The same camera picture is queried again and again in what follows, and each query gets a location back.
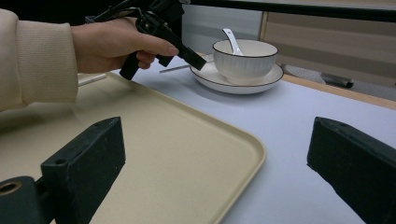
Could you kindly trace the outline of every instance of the white bowl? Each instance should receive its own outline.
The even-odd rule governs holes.
[[[218,71],[235,85],[260,82],[271,70],[277,48],[258,40],[236,39],[244,56],[234,55],[230,41],[220,40],[213,45],[213,61]]]

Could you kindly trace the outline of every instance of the cream sleeve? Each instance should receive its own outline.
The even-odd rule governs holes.
[[[0,111],[74,102],[78,71],[69,24],[19,21],[0,9]]]

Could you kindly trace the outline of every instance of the hand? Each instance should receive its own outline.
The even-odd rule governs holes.
[[[148,69],[155,55],[176,56],[178,49],[166,40],[141,34],[135,18],[72,26],[79,73],[104,73],[119,69],[137,51],[139,67]]]

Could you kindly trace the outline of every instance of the saucer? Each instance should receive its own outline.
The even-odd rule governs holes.
[[[191,67],[191,71],[195,74],[195,78],[208,88],[231,94],[251,94],[267,91],[273,88],[283,77],[283,70],[277,64],[274,64],[271,71],[260,82],[249,86],[238,86],[228,82],[219,73],[213,62],[205,64],[201,71],[194,67]]]

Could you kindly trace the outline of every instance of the white spoon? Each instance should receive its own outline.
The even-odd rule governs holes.
[[[233,49],[233,54],[244,56],[244,54],[242,53],[241,49],[238,46],[238,43],[236,43],[236,39],[235,36],[233,35],[233,31],[224,28],[223,32],[227,35],[228,39],[230,40],[231,48]]]

